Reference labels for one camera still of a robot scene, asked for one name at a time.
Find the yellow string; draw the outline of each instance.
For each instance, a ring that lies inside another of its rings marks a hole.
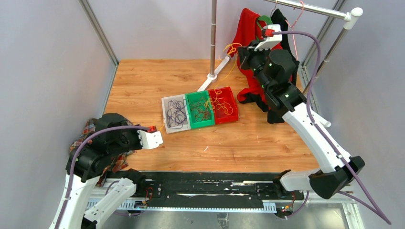
[[[230,55],[231,53],[233,53],[233,52],[236,51],[236,48],[234,47],[234,45],[240,45],[240,46],[242,46],[240,43],[232,43],[232,44],[227,45],[227,46],[224,48],[223,51],[225,51],[226,49],[228,49],[229,47],[231,47],[231,49],[230,49],[229,52],[227,53],[227,55]],[[235,55],[235,63],[234,63],[234,65],[232,66],[231,70],[229,71],[228,75],[226,75],[226,77],[225,77],[224,79],[226,79],[226,78],[231,74],[232,70],[235,68],[236,62],[237,62],[237,58],[238,58],[238,54]],[[211,102],[211,103],[213,103],[213,109],[219,110],[219,109],[222,108],[222,109],[224,110],[224,113],[225,113],[226,115],[231,115],[231,114],[234,112],[234,109],[231,107],[231,105],[230,105],[228,102],[225,102],[225,101],[224,101],[223,103],[220,103],[219,100],[218,100],[218,95],[220,95],[220,94],[222,93],[222,91],[217,91],[217,90],[216,90],[216,87],[217,87],[218,85],[219,85],[219,83],[217,83],[217,85],[214,87],[214,92],[215,92],[215,94],[216,94],[215,99],[214,99],[213,101],[212,101],[212,100],[211,100],[211,101],[210,101],[210,100],[207,100],[207,101],[205,102],[204,106],[205,106],[205,107],[208,107],[208,103]]]
[[[165,125],[165,121],[163,120],[163,126],[161,128],[159,128],[159,131],[161,131],[164,128]]]

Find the plaid cloth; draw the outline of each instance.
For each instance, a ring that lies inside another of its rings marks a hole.
[[[95,122],[97,121],[97,119],[89,119],[86,123],[85,129],[83,130],[82,135],[76,140],[74,141],[71,145],[70,145],[70,149],[69,151],[71,152],[72,150],[74,150],[75,148],[79,147],[79,145],[87,138],[87,136],[91,135],[92,133],[94,133],[96,126],[95,126]],[[101,175],[99,181],[97,182],[96,186],[97,187],[102,187],[104,185],[104,182],[106,180],[106,175],[107,175],[107,171],[111,170],[114,173],[118,172],[120,170],[122,170],[123,168],[128,166],[127,163],[127,157],[131,154],[133,154],[135,151],[131,150],[128,151],[126,153],[122,153],[114,158],[112,158],[111,160],[111,164],[109,166],[107,166],[104,171],[103,174]]]

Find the green tray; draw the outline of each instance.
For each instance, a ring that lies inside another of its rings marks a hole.
[[[214,112],[207,91],[186,94],[186,101],[191,129],[215,124]],[[207,107],[204,105],[206,101],[209,101]]]

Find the white pole connector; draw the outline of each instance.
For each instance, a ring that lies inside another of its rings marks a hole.
[[[363,15],[363,9],[360,7],[354,8],[352,11],[350,11],[350,21],[347,21],[343,27],[346,30],[351,30],[356,23],[356,21],[359,19],[360,16]]]

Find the wooden floor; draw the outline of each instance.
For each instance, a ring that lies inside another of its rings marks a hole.
[[[247,87],[234,62],[219,75],[219,87],[234,96]],[[119,113],[134,124],[163,125],[161,98],[196,91],[209,72],[206,60],[138,60],[119,64],[106,113]],[[239,121],[166,134],[163,145],[128,158],[137,170],[281,172],[318,164],[299,135],[286,123],[271,125],[255,103],[240,104]]]

